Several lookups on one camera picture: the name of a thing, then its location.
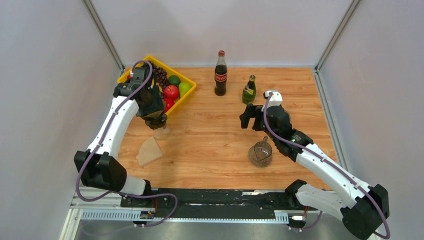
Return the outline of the amber coffee dripper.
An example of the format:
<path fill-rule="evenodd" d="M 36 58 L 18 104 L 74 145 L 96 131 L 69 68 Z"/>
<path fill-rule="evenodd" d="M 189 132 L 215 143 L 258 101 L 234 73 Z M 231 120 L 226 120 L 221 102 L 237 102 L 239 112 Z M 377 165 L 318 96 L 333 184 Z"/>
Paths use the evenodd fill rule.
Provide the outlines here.
<path fill-rule="evenodd" d="M 165 113 L 162 113 L 158 117 L 144 117 L 145 124 L 151 130 L 157 130 L 160 128 L 165 128 L 168 120 L 168 116 Z"/>

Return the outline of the brown paper coffee filter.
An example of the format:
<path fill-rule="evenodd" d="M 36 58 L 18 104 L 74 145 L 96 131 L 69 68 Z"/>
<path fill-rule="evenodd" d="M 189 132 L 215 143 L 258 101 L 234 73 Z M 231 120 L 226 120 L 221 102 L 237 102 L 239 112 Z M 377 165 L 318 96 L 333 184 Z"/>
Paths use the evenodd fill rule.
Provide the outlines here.
<path fill-rule="evenodd" d="M 164 111 L 156 111 L 141 117 L 145 121 L 150 122 L 165 122 L 168 116 Z"/>

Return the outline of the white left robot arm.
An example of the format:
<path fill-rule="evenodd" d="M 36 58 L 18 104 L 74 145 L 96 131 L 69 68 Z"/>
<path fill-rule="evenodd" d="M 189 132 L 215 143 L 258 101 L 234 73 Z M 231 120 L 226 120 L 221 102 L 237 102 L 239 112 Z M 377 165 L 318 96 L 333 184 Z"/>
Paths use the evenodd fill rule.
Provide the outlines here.
<path fill-rule="evenodd" d="M 131 176 L 118 161 L 122 140 L 133 117 L 141 117 L 154 130 L 166 125 L 160 88 L 151 83 L 151 80 L 130 80 L 115 87 L 110 110 L 96 138 L 85 151 L 79 150 L 74 155 L 77 189 L 84 185 L 133 196 L 140 207 L 152 203 L 151 183 Z"/>

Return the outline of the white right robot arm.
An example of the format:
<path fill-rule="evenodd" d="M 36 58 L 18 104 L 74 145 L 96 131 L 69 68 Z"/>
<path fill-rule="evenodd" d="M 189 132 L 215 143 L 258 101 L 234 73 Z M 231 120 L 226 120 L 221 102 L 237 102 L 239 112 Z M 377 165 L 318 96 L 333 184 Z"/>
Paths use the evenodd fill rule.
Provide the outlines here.
<path fill-rule="evenodd" d="M 243 129 L 254 119 L 253 130 L 264 131 L 282 155 L 309 169 L 331 188 L 324 191 L 296 180 L 285 195 L 290 208 L 304 205 L 325 212 L 341 220 L 360 240 L 371 235 L 385 240 L 391 237 L 388 191 L 380 184 L 371 186 L 334 162 L 310 137 L 292 127 L 290 115 L 281 105 L 249 103 L 239 118 Z"/>

